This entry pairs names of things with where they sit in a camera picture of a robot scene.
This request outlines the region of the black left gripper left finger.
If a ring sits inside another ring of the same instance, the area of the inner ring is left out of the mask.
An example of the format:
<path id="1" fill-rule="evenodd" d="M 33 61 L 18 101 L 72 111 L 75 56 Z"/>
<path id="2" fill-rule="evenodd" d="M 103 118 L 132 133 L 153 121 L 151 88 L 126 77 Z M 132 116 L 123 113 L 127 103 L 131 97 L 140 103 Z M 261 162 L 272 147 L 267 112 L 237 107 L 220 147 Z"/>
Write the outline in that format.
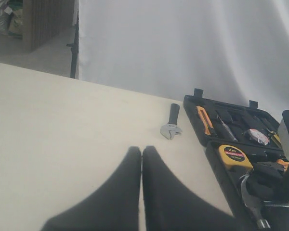
<path id="1" fill-rule="evenodd" d="M 44 231 L 137 231 L 141 151 L 131 146 L 113 174 L 89 197 L 50 218 Z"/>

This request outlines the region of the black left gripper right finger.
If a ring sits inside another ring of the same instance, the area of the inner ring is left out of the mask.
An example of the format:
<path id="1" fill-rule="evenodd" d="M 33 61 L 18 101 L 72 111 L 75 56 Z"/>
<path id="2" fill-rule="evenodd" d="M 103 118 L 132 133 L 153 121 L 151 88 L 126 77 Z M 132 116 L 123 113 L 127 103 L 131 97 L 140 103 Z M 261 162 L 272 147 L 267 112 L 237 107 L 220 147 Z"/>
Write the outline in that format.
<path id="1" fill-rule="evenodd" d="M 189 190 L 154 146 L 142 157 L 145 223 L 148 231 L 237 231 L 236 219 Z"/>

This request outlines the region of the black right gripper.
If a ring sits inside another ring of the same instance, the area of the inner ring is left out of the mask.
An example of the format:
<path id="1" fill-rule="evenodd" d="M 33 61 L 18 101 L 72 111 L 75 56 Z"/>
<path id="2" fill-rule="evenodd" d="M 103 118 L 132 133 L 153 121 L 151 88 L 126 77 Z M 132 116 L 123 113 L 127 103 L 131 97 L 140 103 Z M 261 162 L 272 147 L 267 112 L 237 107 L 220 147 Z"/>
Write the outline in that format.
<path id="1" fill-rule="evenodd" d="M 255 163 L 246 185 L 251 195 L 262 200 L 289 200 L 289 165 Z"/>

